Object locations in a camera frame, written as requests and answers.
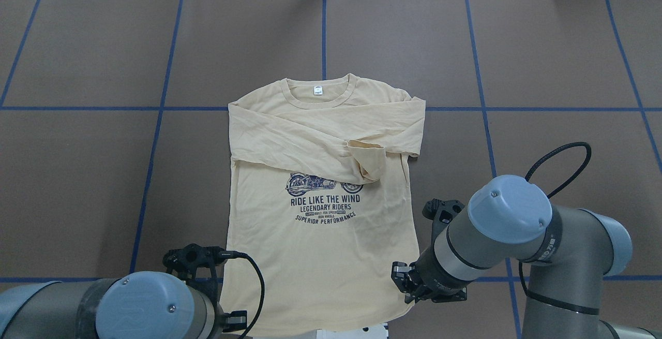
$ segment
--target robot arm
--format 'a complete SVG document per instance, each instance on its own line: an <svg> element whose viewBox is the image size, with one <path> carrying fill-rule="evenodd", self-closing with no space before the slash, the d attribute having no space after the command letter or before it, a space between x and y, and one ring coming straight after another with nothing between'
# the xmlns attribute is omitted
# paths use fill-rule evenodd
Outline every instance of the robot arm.
<svg viewBox="0 0 662 339"><path fill-rule="evenodd" d="M253 321L246 311L225 313L218 304L216 266L242 258L255 268L262 294ZM244 330L262 310L264 280L250 256L190 244L163 257L167 273L140 271L94 282L24 285L0 294L0 338L208 339ZM196 280L198 268L212 278ZM177 271L178 277L170 274Z"/></svg>
<svg viewBox="0 0 662 339"><path fill-rule="evenodd" d="M614 219L551 205L534 184L505 175L471 197L411 270L394 263L393 276L409 301L463 300L466 285L514 257L532 264L525 339L659 339L598 319L603 276L623 271L631 255L629 235Z"/></svg>

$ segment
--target t-shirt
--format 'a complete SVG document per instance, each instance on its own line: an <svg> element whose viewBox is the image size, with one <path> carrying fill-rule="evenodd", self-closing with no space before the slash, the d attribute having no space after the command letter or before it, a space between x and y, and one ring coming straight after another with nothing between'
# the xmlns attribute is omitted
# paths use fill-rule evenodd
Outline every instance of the t-shirt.
<svg viewBox="0 0 662 339"><path fill-rule="evenodd" d="M283 79L229 104L232 184L227 248L265 284L255 336L354 330L412 304L390 279L419 256L407 157L420 153L425 101L349 74ZM220 304L252 320L260 284L225 264Z"/></svg>

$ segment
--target motorcycle graphic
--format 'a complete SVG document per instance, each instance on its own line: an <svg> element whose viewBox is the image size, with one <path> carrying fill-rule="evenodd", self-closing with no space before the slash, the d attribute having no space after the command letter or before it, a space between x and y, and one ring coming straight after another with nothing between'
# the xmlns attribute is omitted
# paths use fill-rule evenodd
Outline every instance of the motorcycle graphic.
<svg viewBox="0 0 662 339"><path fill-rule="evenodd" d="M285 189L292 197L300 197L311 190L327 190L336 187L338 181L325 179L313 174L291 173ZM364 186L350 183L340 183L341 188L350 194L356 194Z"/></svg>

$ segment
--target black cable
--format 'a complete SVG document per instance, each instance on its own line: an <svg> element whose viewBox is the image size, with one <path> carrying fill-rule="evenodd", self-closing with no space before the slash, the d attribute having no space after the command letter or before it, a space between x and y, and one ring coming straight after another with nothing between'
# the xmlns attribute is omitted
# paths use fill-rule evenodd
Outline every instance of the black cable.
<svg viewBox="0 0 662 339"><path fill-rule="evenodd" d="M260 313L262 312L262 304L264 304L265 286L264 286L264 278L262 277L262 272L260 272L260 268L258 268L258 264L255 263L255 260L253 260L253 258L248 256L247 254L244 254L243 252L239 252L237 257L248 260L253 266L253 269L255 269L255 272L258 274L258 278L260 279L260 304L258 305L258 310L255 311L255 317L253 317L253 321L251 321L250 325L248 325L244 330L244 332L241 335L239 335L239 337L237 337L237 339L244 339L246 337L246 334L250 332L250 329L253 329L253 325L255 325L255 322L258 320L258 317L260 317Z"/></svg>
<svg viewBox="0 0 662 339"><path fill-rule="evenodd" d="M555 150L550 151L544 157L540 158L537 162L535 162L534 165L531 166L529 171L526 173L526 176L524 176L524 180L527 182L531 179L531 176L533 176L534 172L536 172L536 169L540 167L544 162L549 160L549 158L552 158L554 155L560 153L561 151L568 150L570 148L585 148L586 149L586 157L584 158L584 162L579 166L579 168L575 171L575 173L570 176L569 179L565 181L565 183L559 185L558 188L554 189L547 195L547 198L554 197L558 192L561 190L565 189L566 186L570 185L572 181L574 181L579 174L581 174L582 171L584 171L584 168L586 168L587 165L589 165L589 162L591 161L591 146L583 141L578 141L578 142L572 142L572 143L567 143L563 146L559 146ZM518 265L518 271L520 273L520 283L522 283L522 290L524 290L524 295L529 296L529 289L526 286L526 282L524 281L524 272L522 270L522 261L519 262Z"/></svg>
<svg viewBox="0 0 662 339"><path fill-rule="evenodd" d="M520 283L522 283L522 290L524 291L524 296L527 297L529 296L529 288L526 286L526 282L524 281L524 272L522 270L522 261L519 262L518 266L518 271L520 272Z"/></svg>
<svg viewBox="0 0 662 339"><path fill-rule="evenodd" d="M573 143L567 143L563 146L559 146L555 150L550 151L547 153L544 157L540 158L526 173L526 176L524 176L524 180L529 181L531 179L531 176L536 172L536 169L540 167L540 165L544 164L546 160L549 158L553 157L554 155L560 153L561 151L568 150L570 148L577 148L578 146L581 146L582 148L586 149L586 158L584 158L584 162L579 166L577 171L573 173L572 176L570 176L569 179L565 181L565 183L561 184L558 188L554 189L551 193L547 195L548 198L554 197L558 192L561 190L565 189L566 186L568 186L572 181L574 181L579 174L584 171L584 168L586 168L587 165L589 165L589 160L591 160L591 146L588 143L579 141L579 142L573 142Z"/></svg>

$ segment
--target blue joint cap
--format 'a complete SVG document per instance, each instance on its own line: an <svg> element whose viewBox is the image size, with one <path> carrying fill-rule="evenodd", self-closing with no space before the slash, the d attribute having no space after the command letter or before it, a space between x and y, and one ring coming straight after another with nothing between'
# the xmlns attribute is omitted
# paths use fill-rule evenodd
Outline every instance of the blue joint cap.
<svg viewBox="0 0 662 339"><path fill-rule="evenodd" d="M551 221L551 203L545 193L513 174L492 179L474 193L468 207L473 226L504 244L535 240Z"/></svg>
<svg viewBox="0 0 662 339"><path fill-rule="evenodd" d="M59 283L59 281L17 286L0 294L0 337L5 334L12 318L21 310L25 303L44 287L54 283Z"/></svg>
<svg viewBox="0 0 662 339"><path fill-rule="evenodd" d="M181 339L191 327L194 301L179 278L132 273L113 283L97 310L100 339Z"/></svg>
<svg viewBox="0 0 662 339"><path fill-rule="evenodd" d="M605 277L617 275L624 271L627 263L632 259L632 239L629 237L627 229L615 219L596 214L591 210L580 210L595 216L607 231L607 235L609 235L612 242L614 261L612 261L612 267L605 273Z"/></svg>

